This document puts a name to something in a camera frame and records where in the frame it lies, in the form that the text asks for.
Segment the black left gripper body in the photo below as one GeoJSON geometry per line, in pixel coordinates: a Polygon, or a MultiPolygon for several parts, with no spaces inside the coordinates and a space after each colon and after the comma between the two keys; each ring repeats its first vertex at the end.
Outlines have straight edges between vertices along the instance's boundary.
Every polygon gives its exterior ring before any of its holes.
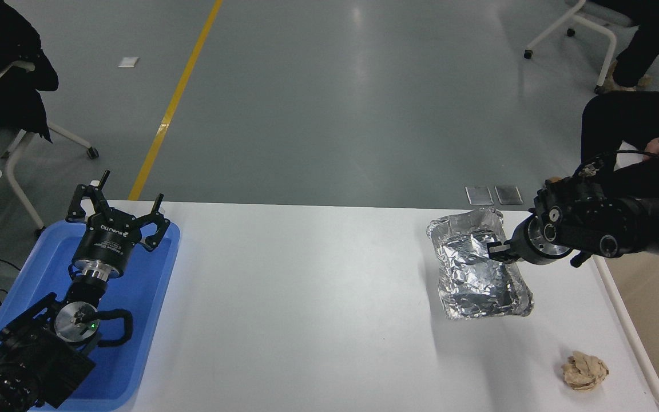
{"type": "Polygon", "coordinates": [[[141,229],[154,223],[154,219],[154,214],[137,218],[120,209],[93,214],[86,222],[84,236],[72,258],[73,265],[82,269],[88,262],[99,261],[113,271],[124,271],[143,237],[141,229]]]}

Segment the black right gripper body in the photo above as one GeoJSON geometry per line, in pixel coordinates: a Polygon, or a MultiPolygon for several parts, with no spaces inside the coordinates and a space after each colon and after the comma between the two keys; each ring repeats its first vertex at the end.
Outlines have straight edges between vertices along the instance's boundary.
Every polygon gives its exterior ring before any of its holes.
{"type": "Polygon", "coordinates": [[[511,238],[511,251],[517,256],[516,260],[526,261],[531,264],[546,263],[544,256],[534,248],[531,235],[529,235],[531,225],[536,223],[536,218],[530,215],[515,228],[511,238]]]}

